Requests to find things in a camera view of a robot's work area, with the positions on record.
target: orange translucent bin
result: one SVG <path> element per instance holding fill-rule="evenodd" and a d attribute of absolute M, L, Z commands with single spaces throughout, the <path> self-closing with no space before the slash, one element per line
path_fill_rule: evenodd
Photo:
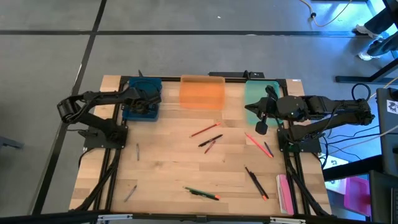
<path fill-rule="evenodd" d="M 182 75 L 180 106 L 188 109 L 222 110 L 225 102 L 225 78 Z"/>

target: person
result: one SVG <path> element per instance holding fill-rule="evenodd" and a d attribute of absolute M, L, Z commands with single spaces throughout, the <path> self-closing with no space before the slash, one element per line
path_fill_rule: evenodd
<path fill-rule="evenodd" d="M 386 31 L 393 24 L 394 21 L 389 15 L 387 9 L 383 9 L 379 14 L 367 21 L 365 25 L 356 25 L 355 28 L 358 32 L 361 34 L 367 34 L 372 39 L 375 39 L 366 51 L 358 54 L 358 57 L 362 60 L 371 60 L 373 58 L 380 58 L 391 50 L 398 50 L 397 33 L 389 36 L 387 39 L 381 38 L 381 33 Z"/>

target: white label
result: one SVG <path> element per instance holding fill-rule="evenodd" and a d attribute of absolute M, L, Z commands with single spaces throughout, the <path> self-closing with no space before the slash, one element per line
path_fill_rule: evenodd
<path fill-rule="evenodd" d="M 398 102 L 387 100 L 387 112 L 398 114 Z"/>

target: red pen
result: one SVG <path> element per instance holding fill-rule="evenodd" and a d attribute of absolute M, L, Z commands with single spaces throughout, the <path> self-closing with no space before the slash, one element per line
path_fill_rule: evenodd
<path fill-rule="evenodd" d="M 211 147 L 214 145 L 214 143 L 216 143 L 216 140 L 214 140 L 210 145 L 209 145 L 209 147 L 206 149 L 206 151 L 205 151 L 205 154 L 206 154 L 206 152 L 208 152 L 210 149 L 211 149 Z"/>
<path fill-rule="evenodd" d="M 202 133 L 202 132 L 204 132 L 204 131 L 207 131 L 207 130 L 209 130 L 210 128 L 214 128 L 215 126 L 218 126 L 218 125 L 220 125 L 220 124 L 221 124 L 221 122 L 217 122 L 217 123 L 211 125 L 211 126 L 208 127 L 208 128 L 205 128 L 205 129 L 203 129 L 203 130 L 201 130 L 201 131 L 198 131 L 198 132 L 195 133 L 195 134 L 192 134 L 192 135 L 189 136 L 189 137 L 192 138 L 192 137 L 194 137 L 195 135 L 200 134 L 200 133 Z"/>
<path fill-rule="evenodd" d="M 268 157 L 273 158 L 274 156 L 272 156 L 271 154 L 269 154 L 269 152 L 264 149 L 264 147 L 262 145 L 260 145 L 258 142 L 256 142 L 256 140 L 254 140 L 254 138 L 252 136 L 250 136 L 248 133 L 245 133 L 245 135 L 257 146 L 259 147 L 263 152 L 265 152 L 267 154 Z"/>

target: white cable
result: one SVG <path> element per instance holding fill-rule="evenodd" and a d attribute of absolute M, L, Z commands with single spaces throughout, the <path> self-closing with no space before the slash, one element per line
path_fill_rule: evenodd
<path fill-rule="evenodd" d="M 393 83 L 395 80 L 397 80 L 398 77 L 396 77 L 395 79 L 391 80 L 389 83 L 387 83 L 383 88 L 387 88 L 391 83 Z M 376 93 L 373 93 L 373 95 L 371 95 L 371 97 L 368 99 L 368 101 L 372 98 L 376 96 Z"/>
<path fill-rule="evenodd" d="M 304 4 L 306 4 L 306 5 L 310 8 L 311 14 L 314 13 L 314 11 L 313 11 L 313 9 L 312 9 L 312 6 L 311 6 L 308 2 L 306 2 L 305 0 L 300 0 L 300 1 L 301 1 L 302 3 L 304 3 Z M 346 8 L 348 7 L 348 5 L 349 5 L 352 1 L 353 1 L 353 0 L 349 0 L 349 3 L 346 5 L 346 7 L 344 7 L 344 9 L 341 10 L 341 12 L 340 12 L 339 14 L 337 14 L 337 16 L 336 16 L 334 19 L 332 19 L 330 22 L 328 22 L 328 23 L 326 23 L 326 24 L 324 24 L 324 25 L 319 25 L 319 24 L 317 23 L 317 20 L 315 19 L 315 16 L 311 16 L 312 19 L 313 19 L 313 21 L 314 21 L 314 23 L 315 23 L 315 25 L 317 25 L 317 27 L 324 27 L 324 26 L 330 24 L 330 23 L 333 22 L 335 19 L 337 19 L 337 17 L 339 17 L 340 14 L 344 12 L 344 10 L 346 10 Z"/>
<path fill-rule="evenodd" d="M 357 142 L 357 143 L 355 143 L 355 144 L 351 144 L 351 145 L 349 145 L 349 146 L 342 147 L 340 150 L 346 149 L 346 148 L 351 147 L 351 146 L 356 146 L 356 145 L 359 145 L 359 144 L 362 144 L 362 143 L 366 143 L 366 142 L 368 142 L 368 141 L 372 141 L 373 139 L 376 139 L 376 138 L 385 136 L 386 134 L 392 132 L 393 130 L 395 130 L 395 129 L 397 129 L 397 128 L 398 128 L 398 125 L 396 125 L 395 127 L 391 128 L 390 130 L 386 131 L 385 133 L 379 134 L 378 136 L 375 136 L 375 137 L 373 137 L 373 138 L 371 138 L 371 139 L 368 139 L 368 140 L 365 140 L 365 141 Z M 333 153 L 335 153 L 335 152 L 338 152 L 338 151 L 339 151 L 339 150 L 333 151 L 333 152 L 329 153 L 329 155 L 330 155 L 330 154 L 333 154 Z"/>

